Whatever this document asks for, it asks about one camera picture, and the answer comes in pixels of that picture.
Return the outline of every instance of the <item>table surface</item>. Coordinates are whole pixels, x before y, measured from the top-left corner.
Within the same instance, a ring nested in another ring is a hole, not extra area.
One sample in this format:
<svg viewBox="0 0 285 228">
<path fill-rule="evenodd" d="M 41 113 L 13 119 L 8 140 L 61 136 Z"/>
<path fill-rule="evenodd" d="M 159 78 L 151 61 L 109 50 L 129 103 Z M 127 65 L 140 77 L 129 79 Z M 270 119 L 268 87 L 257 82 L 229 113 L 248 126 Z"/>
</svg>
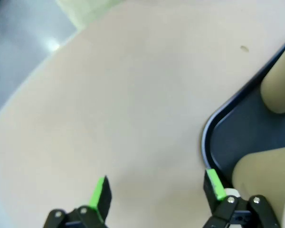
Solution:
<svg viewBox="0 0 285 228">
<path fill-rule="evenodd" d="M 113 8 L 1 110 L 0 227 L 42 227 L 105 174 L 110 228 L 202 227 L 203 126 L 284 42 L 285 0 Z"/>
</svg>

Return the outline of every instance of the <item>bolt head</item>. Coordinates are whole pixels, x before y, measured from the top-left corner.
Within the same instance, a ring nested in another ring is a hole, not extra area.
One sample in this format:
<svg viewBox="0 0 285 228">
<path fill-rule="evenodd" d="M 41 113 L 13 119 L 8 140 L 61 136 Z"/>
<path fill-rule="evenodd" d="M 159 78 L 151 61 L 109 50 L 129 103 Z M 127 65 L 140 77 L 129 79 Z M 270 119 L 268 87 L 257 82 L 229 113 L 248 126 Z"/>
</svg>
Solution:
<svg viewBox="0 0 285 228">
<path fill-rule="evenodd" d="M 254 203 L 259 203 L 260 202 L 260 198 L 259 197 L 254 197 L 253 198 L 253 202 Z"/>
<path fill-rule="evenodd" d="M 61 215 L 62 215 L 61 211 L 57 211 L 57 212 L 55 213 L 55 217 L 56 217 L 56 218 L 59 218 Z"/>
<path fill-rule="evenodd" d="M 81 208 L 81 209 L 80 209 L 80 213 L 81 213 L 81 214 L 86 214 L 86 212 L 87 212 L 86 208 Z"/>
<path fill-rule="evenodd" d="M 234 203 L 234 201 L 235 201 L 235 199 L 231 196 L 227 199 L 228 203 Z"/>
</svg>

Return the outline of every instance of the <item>gray floor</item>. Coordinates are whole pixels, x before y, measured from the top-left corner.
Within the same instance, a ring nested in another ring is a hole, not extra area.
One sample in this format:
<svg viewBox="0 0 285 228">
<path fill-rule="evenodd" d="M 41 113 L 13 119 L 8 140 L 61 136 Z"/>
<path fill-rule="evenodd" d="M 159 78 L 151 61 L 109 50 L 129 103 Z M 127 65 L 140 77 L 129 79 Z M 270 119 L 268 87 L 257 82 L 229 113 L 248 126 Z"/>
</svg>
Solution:
<svg viewBox="0 0 285 228">
<path fill-rule="evenodd" d="M 75 31 L 55 0 L 0 1 L 0 108 Z"/>
</svg>

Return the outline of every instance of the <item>dark blue tray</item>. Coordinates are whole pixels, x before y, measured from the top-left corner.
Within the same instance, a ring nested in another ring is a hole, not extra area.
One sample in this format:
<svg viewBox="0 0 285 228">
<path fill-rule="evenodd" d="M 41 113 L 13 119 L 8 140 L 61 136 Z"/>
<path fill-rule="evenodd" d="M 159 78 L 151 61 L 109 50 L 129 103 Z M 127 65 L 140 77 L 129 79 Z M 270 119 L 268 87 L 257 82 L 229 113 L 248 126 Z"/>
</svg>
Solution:
<svg viewBox="0 0 285 228">
<path fill-rule="evenodd" d="M 201 142 L 204 162 L 232 187 L 236 163 L 249 153 L 285 147 L 285 114 L 269 111 L 260 85 L 285 51 L 285 44 L 257 74 L 208 120 Z"/>
</svg>

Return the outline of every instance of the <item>table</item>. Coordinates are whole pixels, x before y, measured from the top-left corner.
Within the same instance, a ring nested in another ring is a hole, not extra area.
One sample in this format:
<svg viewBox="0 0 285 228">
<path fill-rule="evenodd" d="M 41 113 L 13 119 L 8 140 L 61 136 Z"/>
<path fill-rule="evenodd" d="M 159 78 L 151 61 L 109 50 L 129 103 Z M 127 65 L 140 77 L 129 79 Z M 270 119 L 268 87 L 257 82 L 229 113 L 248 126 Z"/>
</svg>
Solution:
<svg viewBox="0 0 285 228">
<path fill-rule="evenodd" d="M 0 111 L 0 227 L 42 227 L 105 174 L 110 228 L 202 227 L 203 126 L 284 42 L 285 0 L 116 6 Z"/>
</svg>

